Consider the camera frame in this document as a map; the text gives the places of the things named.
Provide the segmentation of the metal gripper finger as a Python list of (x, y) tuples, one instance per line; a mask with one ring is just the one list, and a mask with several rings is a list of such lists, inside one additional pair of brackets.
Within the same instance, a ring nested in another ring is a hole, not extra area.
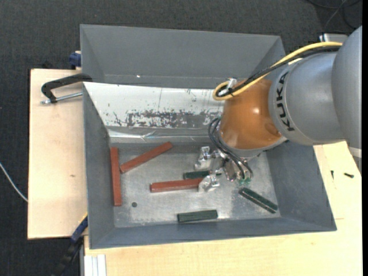
[(208, 193), (220, 187), (220, 183), (215, 175), (207, 175), (198, 185), (199, 193)]
[(211, 170), (214, 161), (220, 157), (218, 150), (211, 150), (209, 146), (201, 147), (200, 155), (194, 165), (195, 170)]

